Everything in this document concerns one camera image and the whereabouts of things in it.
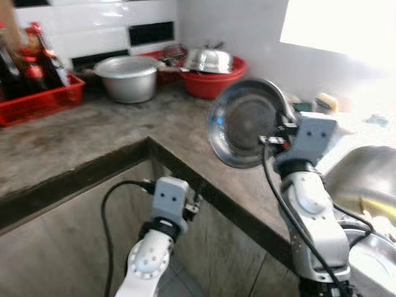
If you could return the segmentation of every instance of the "wall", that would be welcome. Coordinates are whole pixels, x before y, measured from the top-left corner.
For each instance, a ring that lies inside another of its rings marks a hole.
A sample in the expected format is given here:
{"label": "wall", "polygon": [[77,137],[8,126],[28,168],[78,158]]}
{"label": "wall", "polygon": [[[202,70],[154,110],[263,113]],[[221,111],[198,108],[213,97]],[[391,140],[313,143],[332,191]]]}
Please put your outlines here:
{"label": "wall", "polygon": [[[19,25],[39,21],[48,41],[68,68],[71,59],[113,51],[130,54],[161,50],[178,40],[176,0],[49,0],[51,5],[16,8]],[[174,22],[174,41],[134,46],[128,28]]]}
{"label": "wall", "polygon": [[179,0],[181,41],[224,40],[226,50],[247,61],[249,75],[269,79],[303,100],[317,92],[352,97],[356,88],[381,75],[343,54],[280,43],[287,4]]}

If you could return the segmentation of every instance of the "kitchen cabinet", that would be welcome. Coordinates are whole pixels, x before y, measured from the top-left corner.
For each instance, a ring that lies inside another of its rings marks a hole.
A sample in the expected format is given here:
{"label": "kitchen cabinet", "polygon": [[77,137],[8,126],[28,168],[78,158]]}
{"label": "kitchen cabinet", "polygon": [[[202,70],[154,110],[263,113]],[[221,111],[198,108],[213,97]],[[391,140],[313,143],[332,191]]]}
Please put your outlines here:
{"label": "kitchen cabinet", "polygon": [[175,254],[208,296],[298,296],[294,273],[207,202]]}
{"label": "kitchen cabinet", "polygon": [[[0,237],[0,296],[97,297],[107,273],[100,203],[122,179],[153,178],[149,161],[46,212]],[[124,278],[126,256],[148,219],[152,197],[134,186],[117,189],[108,202],[114,242],[115,294]]]}
{"label": "kitchen cabinet", "polygon": [[[0,296],[101,296],[108,266],[100,218],[103,195],[123,179],[169,174],[155,160],[144,161],[2,235]],[[152,196],[134,186],[117,189],[109,199],[112,294],[123,281],[126,257],[150,216],[151,204]],[[208,296],[297,292],[295,276],[207,202],[177,242],[175,254]]]}

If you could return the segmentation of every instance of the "red crate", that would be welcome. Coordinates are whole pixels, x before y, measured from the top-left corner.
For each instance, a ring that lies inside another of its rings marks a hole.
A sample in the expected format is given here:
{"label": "red crate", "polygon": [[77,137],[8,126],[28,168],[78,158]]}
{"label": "red crate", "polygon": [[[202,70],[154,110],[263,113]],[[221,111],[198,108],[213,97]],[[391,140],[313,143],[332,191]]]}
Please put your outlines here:
{"label": "red crate", "polygon": [[69,74],[70,85],[0,103],[0,125],[11,126],[81,104],[85,82]]}

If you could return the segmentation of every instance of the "black cable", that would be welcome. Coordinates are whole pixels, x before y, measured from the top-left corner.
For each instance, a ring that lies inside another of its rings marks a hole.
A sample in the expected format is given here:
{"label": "black cable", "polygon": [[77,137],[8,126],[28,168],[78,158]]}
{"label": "black cable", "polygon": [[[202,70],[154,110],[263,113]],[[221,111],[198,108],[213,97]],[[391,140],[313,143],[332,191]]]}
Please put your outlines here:
{"label": "black cable", "polygon": [[103,227],[105,229],[106,243],[107,243],[107,257],[108,257],[108,270],[107,270],[107,278],[106,278],[106,286],[104,297],[110,297],[110,289],[111,289],[111,280],[113,278],[113,270],[114,270],[114,252],[113,252],[113,240],[111,239],[110,229],[106,218],[106,203],[110,197],[110,194],[113,193],[115,189],[124,185],[124,184],[134,184],[136,186],[140,186],[144,188],[149,194],[154,194],[155,191],[155,183],[154,182],[146,182],[146,181],[121,181],[116,183],[111,188],[108,189],[106,194],[103,196],[103,200],[100,205],[100,214],[103,222]]}
{"label": "black cable", "polygon": [[375,232],[373,225],[372,225],[369,221],[367,221],[367,220],[361,218],[361,217],[358,216],[358,215],[355,215],[354,213],[351,213],[350,211],[344,209],[343,207],[339,206],[339,205],[336,204],[335,202],[333,202],[333,204],[334,204],[334,208],[335,208],[335,209],[337,209],[337,210],[343,212],[344,214],[346,214],[346,215],[348,215],[348,216],[354,218],[355,220],[361,221],[362,223],[364,223],[365,225],[367,225],[367,226],[369,227],[369,230],[367,230],[367,231],[365,232],[364,235],[355,238],[355,239],[350,243],[350,245],[349,245],[350,249],[353,248],[353,247],[354,247],[358,242],[360,242],[362,239],[366,238],[366,237],[369,236],[371,233],[374,233],[374,232]]}
{"label": "black cable", "polygon": [[305,231],[303,230],[303,228],[301,227],[301,225],[299,224],[297,219],[294,217],[294,215],[292,214],[292,212],[290,211],[290,209],[286,205],[286,202],[283,200],[282,196],[279,194],[277,188],[273,184],[272,178],[271,178],[271,176],[269,174],[267,161],[266,161],[266,159],[269,158],[269,156],[268,156],[268,147],[267,146],[268,146],[268,144],[264,144],[264,149],[262,151],[262,165],[264,167],[264,173],[265,173],[265,176],[266,176],[266,178],[268,180],[268,183],[270,185],[270,188],[271,188],[273,194],[277,198],[278,203],[281,206],[282,210],[284,211],[285,215],[287,216],[287,218],[289,219],[291,224],[296,229],[298,235],[303,239],[304,243],[309,247],[309,249],[315,255],[317,260],[322,264],[324,270],[326,270],[326,272],[330,275],[330,277],[332,278],[333,282],[335,283],[337,288],[340,290],[341,296],[349,297],[349,294],[348,294],[347,290],[345,289],[345,287],[340,283],[338,278],[334,275],[332,269],[329,267],[329,265],[327,265],[325,259],[323,259],[323,257],[319,254],[319,252],[317,251],[315,245],[308,238],[307,234],[305,233]]}

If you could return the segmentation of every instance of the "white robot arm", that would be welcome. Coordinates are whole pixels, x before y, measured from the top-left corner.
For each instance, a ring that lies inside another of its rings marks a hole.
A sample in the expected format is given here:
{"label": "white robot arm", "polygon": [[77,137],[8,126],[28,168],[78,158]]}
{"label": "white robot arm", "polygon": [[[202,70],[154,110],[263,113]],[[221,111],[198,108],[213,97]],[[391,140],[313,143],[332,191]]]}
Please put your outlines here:
{"label": "white robot arm", "polygon": [[280,148],[273,165],[282,179],[280,193],[270,180],[265,157],[264,169],[290,230],[300,294],[353,296],[348,283],[348,238],[335,219],[332,199],[314,169],[337,123],[324,114],[300,115],[297,124],[278,127],[280,137],[259,137],[260,143]]}
{"label": "white robot arm", "polygon": [[168,268],[174,243],[187,231],[183,212],[189,189],[187,182],[177,178],[157,181],[152,221],[144,225],[143,239],[129,253],[127,274],[116,297],[157,295],[158,282]]}

